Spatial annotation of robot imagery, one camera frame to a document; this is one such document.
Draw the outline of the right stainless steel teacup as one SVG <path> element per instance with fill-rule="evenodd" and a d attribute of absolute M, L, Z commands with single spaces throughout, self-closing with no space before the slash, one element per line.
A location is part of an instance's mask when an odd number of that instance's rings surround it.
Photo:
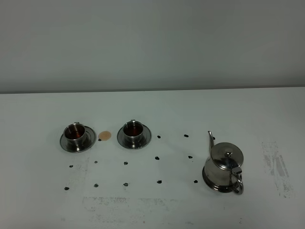
<path fill-rule="evenodd" d="M 123 126 L 123 139 L 129 148 L 136 149 L 139 147 L 143 138 L 142 123 L 131 120 Z"/>

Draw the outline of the stainless steel teacup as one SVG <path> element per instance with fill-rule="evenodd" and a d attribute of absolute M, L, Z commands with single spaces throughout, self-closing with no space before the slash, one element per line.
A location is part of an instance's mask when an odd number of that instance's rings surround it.
<path fill-rule="evenodd" d="M 131 120 L 123 126 L 123 139 L 129 148 L 136 149 L 139 147 L 143 138 L 142 123 Z"/>
<path fill-rule="evenodd" d="M 79 122 L 70 124 L 64 129 L 63 136 L 67 140 L 68 146 L 79 149 L 87 138 L 85 126 Z"/>

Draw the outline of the left stainless steel teacup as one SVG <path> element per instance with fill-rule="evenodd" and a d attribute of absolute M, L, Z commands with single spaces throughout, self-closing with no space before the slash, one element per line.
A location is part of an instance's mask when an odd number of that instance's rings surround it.
<path fill-rule="evenodd" d="M 63 136 L 67 140 L 68 146 L 79 149 L 87 138 L 85 126 L 79 122 L 70 124 L 64 129 Z"/>

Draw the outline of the left stainless steel saucer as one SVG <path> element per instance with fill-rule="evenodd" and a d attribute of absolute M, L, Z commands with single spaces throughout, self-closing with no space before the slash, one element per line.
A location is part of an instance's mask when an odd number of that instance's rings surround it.
<path fill-rule="evenodd" d="M 86 130 L 87 138 L 86 138 L 84 144 L 79 149 L 74 148 L 72 146 L 68 146 L 67 140 L 64 139 L 64 136 L 62 134 L 60 137 L 60 146 L 62 147 L 62 149 L 67 152 L 70 152 L 70 153 L 80 153 L 80 152 L 86 151 L 89 148 L 91 148 L 96 141 L 96 133 L 93 129 L 91 129 L 88 126 L 85 126 L 85 130 Z"/>

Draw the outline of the right stainless steel saucer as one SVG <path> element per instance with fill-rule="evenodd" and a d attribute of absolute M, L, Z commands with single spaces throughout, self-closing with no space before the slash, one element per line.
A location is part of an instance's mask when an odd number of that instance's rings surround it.
<path fill-rule="evenodd" d="M 121 128 L 117 134 L 118 143 L 122 147 L 131 149 L 131 150 L 140 149 L 140 148 L 145 147 L 146 145 L 148 145 L 150 143 L 151 138 L 152 138 L 151 131 L 146 125 L 143 125 L 143 133 L 142 133 L 141 138 L 138 141 L 129 140 L 129 138 L 125 136 L 125 134 L 123 132 L 123 128 Z"/>

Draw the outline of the stainless steel teapot saucer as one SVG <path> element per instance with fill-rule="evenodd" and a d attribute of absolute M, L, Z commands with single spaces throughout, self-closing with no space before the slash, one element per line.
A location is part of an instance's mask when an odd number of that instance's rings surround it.
<path fill-rule="evenodd" d="M 205 174 L 204 168 L 202 170 L 202 176 L 203 176 L 203 180 L 205 181 L 206 185 L 211 188 L 212 190 L 216 191 L 216 192 L 221 192 L 221 193 L 229 193 L 229 192 L 234 192 L 238 195 L 241 194 L 240 189 L 239 189 L 239 185 L 238 183 L 231 183 L 228 186 L 220 186 L 220 185 L 216 185 L 214 184 Z"/>

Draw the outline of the brown spilled tea puddle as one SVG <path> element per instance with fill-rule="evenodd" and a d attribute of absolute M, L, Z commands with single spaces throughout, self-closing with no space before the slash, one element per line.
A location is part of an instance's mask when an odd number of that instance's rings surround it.
<path fill-rule="evenodd" d="M 107 141 L 111 138 L 112 134 L 109 131 L 102 131 L 98 135 L 98 141 Z"/>

